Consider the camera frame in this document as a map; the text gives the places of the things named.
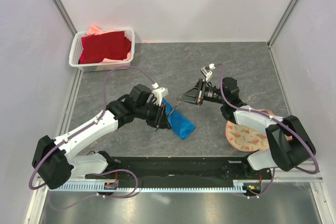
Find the blue cloth napkin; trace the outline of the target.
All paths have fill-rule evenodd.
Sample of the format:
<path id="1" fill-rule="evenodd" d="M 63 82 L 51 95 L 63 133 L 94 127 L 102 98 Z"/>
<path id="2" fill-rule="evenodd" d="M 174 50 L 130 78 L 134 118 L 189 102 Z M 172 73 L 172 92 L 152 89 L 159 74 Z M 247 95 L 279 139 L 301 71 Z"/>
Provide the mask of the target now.
<path id="1" fill-rule="evenodd" d="M 166 105 L 168 115 L 172 106 L 165 99 L 162 100 L 162 103 Z M 169 122 L 172 126 L 171 130 L 182 140 L 187 139 L 196 129 L 196 126 L 177 110 L 169 117 Z"/>

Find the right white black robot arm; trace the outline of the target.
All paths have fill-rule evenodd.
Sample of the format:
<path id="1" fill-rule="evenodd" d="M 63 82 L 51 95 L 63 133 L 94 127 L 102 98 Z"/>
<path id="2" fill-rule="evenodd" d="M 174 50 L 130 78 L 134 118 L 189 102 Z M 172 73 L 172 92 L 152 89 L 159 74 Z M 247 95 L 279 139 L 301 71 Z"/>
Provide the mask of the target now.
<path id="1" fill-rule="evenodd" d="M 315 159 L 316 148 L 300 120 L 293 115 L 283 118 L 254 110 L 240 99 L 234 78 L 224 77 L 219 87 L 200 79 L 178 100 L 194 105 L 205 101 L 221 104 L 226 121 L 247 126 L 267 137 L 269 148 L 252 151 L 247 162 L 241 164 L 240 172 L 245 178 L 254 178 L 264 168 L 278 167 L 288 172 L 308 159 Z"/>

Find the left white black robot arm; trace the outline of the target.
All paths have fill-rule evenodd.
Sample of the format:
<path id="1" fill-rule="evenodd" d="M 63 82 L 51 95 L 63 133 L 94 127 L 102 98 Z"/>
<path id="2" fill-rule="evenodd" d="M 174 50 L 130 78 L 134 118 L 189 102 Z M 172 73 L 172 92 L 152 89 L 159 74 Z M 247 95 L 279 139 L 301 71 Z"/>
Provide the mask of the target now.
<path id="1" fill-rule="evenodd" d="M 134 119 L 145 120 L 155 129 L 170 129 L 165 104 L 157 105 L 150 100 L 150 93 L 140 95 L 125 94 L 110 102 L 94 118 L 74 130 L 56 138 L 42 137 L 34 153 L 34 171 L 29 179 L 29 188 L 36 190 L 33 180 L 36 175 L 49 189 L 56 189 L 69 179 L 88 174 L 99 174 L 111 178 L 115 165 L 100 153 L 80 156 L 88 145 L 104 135 L 114 132 Z"/>

